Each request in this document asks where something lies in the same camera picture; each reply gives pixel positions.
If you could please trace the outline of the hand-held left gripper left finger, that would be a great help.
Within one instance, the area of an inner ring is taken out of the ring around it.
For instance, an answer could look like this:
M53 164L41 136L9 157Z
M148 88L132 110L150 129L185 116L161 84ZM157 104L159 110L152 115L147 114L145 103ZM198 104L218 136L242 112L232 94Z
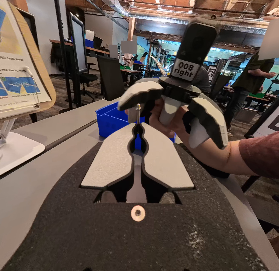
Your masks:
M81 187L103 190L134 171L134 123L108 136L92 161Z

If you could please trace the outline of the grey framed panel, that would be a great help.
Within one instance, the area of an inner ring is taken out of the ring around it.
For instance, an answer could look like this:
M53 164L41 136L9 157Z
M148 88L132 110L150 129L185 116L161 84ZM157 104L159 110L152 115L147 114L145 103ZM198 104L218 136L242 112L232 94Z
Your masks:
M84 24L74 14L69 13L72 41L75 55L75 67L78 75L87 71Z

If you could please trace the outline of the grey waste bin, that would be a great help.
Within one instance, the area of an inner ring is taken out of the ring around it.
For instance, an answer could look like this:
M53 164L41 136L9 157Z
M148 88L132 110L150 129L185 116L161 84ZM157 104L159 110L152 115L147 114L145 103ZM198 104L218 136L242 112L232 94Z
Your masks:
M236 121L241 121L244 123L250 123L252 119L254 118L255 114L257 113L257 110L242 107L239 112L235 115L234 119Z

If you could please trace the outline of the wooden backing board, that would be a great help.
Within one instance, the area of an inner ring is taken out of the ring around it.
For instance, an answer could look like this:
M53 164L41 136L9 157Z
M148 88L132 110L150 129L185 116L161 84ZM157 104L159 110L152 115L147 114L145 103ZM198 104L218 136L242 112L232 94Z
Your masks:
M23 32L23 36L27 42L27 46L28 46L28 48L31 52L31 56L34 60L35 67L37 68L38 75L40 76L41 80L43 81L44 87L46 88L47 92L49 93L49 95L51 97L51 101L34 105L35 110L32 110L32 111L31 111L31 108L0 111L1 120L17 118L21 115L28 115L28 114L35 113L35 112L44 111L46 109L51 108L56 101L56 92L55 92L54 86L51 82L51 79L49 77L45 64L42 60L41 54L37 48L37 45L35 44L32 34L30 32L30 29L29 29L25 19L23 18L23 16L17 10L17 8L14 7L9 1L8 1L8 3L10 4L10 6L12 8L12 11L16 17L16 21L18 22L21 31Z

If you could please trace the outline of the black pole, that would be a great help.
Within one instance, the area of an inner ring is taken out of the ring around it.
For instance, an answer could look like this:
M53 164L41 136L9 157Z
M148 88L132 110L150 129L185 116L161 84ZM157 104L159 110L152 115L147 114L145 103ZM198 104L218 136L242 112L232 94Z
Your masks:
M55 11L56 11L56 17L57 17L60 48L61 48L61 58L62 58L62 64L63 64L63 69L64 69L66 91L67 91L67 97L68 97L67 99L68 99L68 105L69 105L69 108L63 109L59 112L59 113L64 113L64 112L73 110L73 103L72 103L71 88L70 88L69 76L68 76L68 70L67 70L68 69L67 55L66 55L64 32L63 32L64 27L63 27L63 22L62 22L62 18L61 18L61 9L60 9L59 0L54 0L54 5L55 5Z

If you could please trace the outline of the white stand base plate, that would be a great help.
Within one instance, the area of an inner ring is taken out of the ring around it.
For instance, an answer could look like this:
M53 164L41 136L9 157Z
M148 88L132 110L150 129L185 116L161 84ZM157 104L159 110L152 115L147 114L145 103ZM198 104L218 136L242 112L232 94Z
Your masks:
M45 145L11 132L16 118L5 120L0 131L0 175L41 154Z

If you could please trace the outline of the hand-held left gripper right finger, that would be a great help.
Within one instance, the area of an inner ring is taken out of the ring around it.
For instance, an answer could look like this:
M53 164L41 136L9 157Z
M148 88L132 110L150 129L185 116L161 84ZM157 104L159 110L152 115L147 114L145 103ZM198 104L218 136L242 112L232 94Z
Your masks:
M170 191L191 190L194 184L174 143L163 133L141 123L143 173Z

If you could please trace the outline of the blue plastic bin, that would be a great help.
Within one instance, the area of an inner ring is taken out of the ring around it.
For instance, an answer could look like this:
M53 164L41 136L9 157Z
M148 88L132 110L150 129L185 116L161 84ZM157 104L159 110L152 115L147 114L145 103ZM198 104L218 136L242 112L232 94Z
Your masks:
M116 155L127 155L132 157L135 149L141 150L141 136L147 139L154 139L156 134L147 134L151 132L149 125L149 115L145 112L140 114L140 131L137 132L137 120L128 122L128 115L124 111L117 109L118 102L96 110L99 135L105 137L100 152L115 152Z

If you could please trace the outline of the framed marker sign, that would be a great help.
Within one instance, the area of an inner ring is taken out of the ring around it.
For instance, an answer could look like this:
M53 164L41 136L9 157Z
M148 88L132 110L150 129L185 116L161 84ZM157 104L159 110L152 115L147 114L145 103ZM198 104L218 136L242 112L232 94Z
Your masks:
M246 132L244 138L254 138L267 136L279 131L279 99L277 98L271 105L263 112L261 117L255 124Z
M207 69L207 73L209 76L209 82L211 84L215 83L218 77L218 66L217 65L210 65Z

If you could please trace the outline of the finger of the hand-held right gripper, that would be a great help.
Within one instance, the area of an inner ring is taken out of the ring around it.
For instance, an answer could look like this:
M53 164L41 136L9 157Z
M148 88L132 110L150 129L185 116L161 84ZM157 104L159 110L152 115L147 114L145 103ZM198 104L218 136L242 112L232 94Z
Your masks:
M147 80L133 84L118 101L117 109L127 111L128 123L135 123L138 117L145 117L161 98L163 87L156 81Z
M188 110L194 115L190 121L190 148L194 149L211 138L223 150L228 144L228 134L222 112L205 98L193 98Z

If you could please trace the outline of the silver ventilation duct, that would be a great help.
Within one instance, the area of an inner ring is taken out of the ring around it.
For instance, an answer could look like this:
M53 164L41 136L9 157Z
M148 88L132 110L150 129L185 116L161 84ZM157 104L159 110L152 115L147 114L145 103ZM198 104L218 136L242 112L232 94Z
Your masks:
M228 29L239 32L251 32L265 34L271 21L259 20L256 18L246 18L244 14L238 17L229 17L228 12L218 14L204 14L189 11L176 11L170 9L144 8L137 6L122 6L120 0L102 0L105 5L113 9L123 17L135 18L149 21L158 21L164 23L175 23L186 25L192 20L211 21L213 24L220 25L222 29Z

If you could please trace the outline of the black framed panel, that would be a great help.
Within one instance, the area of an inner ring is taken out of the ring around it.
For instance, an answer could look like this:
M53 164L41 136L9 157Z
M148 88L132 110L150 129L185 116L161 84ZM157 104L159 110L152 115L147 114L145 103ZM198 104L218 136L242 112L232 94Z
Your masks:
M37 37L37 28L36 28L36 23L35 23L35 16L29 12L26 12L20 8L17 8L17 10L19 11L19 13L23 16L23 18L25 19L30 32L33 36L33 39L35 41L35 44L37 45L37 48L40 52L40 48L39 48L39 42L38 42L38 37Z

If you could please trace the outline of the person's right hand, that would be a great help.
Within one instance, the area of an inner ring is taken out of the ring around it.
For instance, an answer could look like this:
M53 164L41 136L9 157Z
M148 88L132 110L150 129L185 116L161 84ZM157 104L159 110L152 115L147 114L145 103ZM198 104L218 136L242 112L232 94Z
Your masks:
M163 99L159 99L155 101L154 107L151 110L151 115L149 117L149 125L155 128L156 130L163 133L168 138L172 138L174 133L179 137L182 143L189 148L189 137L190 134L187 132L187 128L184 123L186 123L186 119L189 119L189 112L187 106L180 107L176 113L174 118L171 120L170 124L164 126L159 122L159 117L162 112L164 106Z

